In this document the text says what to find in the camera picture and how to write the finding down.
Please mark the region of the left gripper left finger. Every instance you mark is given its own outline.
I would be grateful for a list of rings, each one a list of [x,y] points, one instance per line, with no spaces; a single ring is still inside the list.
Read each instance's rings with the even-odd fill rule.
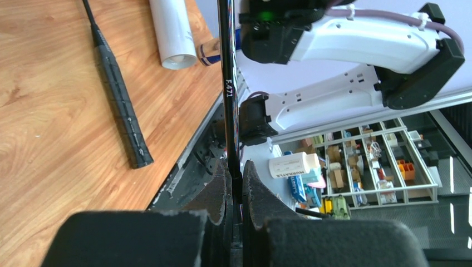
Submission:
[[[59,228],[43,266],[226,266],[227,164],[177,210],[83,211]]]

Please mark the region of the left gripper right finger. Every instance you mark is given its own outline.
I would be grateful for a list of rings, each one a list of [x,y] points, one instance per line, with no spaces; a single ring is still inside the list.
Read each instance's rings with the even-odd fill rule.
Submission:
[[[415,235],[394,221],[310,220],[244,166],[244,266],[428,266]]]

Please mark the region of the white shuttlecock tube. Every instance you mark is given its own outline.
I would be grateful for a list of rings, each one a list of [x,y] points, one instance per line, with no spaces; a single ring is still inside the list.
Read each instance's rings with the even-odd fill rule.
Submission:
[[[151,0],[161,65],[181,70],[196,63],[196,50],[184,0]]]

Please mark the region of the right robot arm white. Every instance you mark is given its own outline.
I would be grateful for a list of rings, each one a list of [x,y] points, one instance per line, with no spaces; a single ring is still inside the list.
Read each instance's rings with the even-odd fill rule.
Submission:
[[[352,1],[242,1],[239,21],[240,47],[254,62],[356,64],[312,86],[243,101],[239,139],[247,146],[323,112],[421,106],[465,62],[461,38],[434,3],[404,15],[358,9]]]

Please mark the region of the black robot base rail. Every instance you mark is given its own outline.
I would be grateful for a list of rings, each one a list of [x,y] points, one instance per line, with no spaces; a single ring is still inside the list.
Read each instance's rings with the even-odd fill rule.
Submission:
[[[211,181],[217,159],[225,157],[225,133],[214,133],[223,124],[223,106],[205,117],[187,147],[151,201],[148,210],[176,210],[186,205]]]

